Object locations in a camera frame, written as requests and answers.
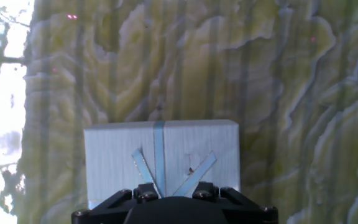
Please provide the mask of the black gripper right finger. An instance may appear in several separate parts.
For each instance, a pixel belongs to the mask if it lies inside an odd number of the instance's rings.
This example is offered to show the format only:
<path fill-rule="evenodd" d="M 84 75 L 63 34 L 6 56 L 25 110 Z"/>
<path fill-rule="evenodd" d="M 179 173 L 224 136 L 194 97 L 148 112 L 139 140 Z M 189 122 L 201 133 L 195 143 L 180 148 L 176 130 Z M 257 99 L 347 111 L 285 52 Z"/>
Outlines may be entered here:
<path fill-rule="evenodd" d="M 217 187 L 211 182 L 198 182 L 187 197 L 177 191 L 180 223 L 195 224 L 278 224 L 278 208 L 261 206 L 232 187 Z"/>

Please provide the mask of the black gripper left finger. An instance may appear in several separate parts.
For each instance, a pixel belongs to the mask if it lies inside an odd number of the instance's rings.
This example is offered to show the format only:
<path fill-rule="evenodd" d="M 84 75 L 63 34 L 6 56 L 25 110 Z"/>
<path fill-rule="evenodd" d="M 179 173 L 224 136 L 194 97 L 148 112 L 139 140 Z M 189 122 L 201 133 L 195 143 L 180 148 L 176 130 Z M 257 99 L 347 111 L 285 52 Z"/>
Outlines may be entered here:
<path fill-rule="evenodd" d="M 139 184 L 134 190 L 117 191 L 92 209 L 80 209 L 71 214 L 72 224 L 124 224 L 137 205 L 158 200 L 153 183 Z"/>

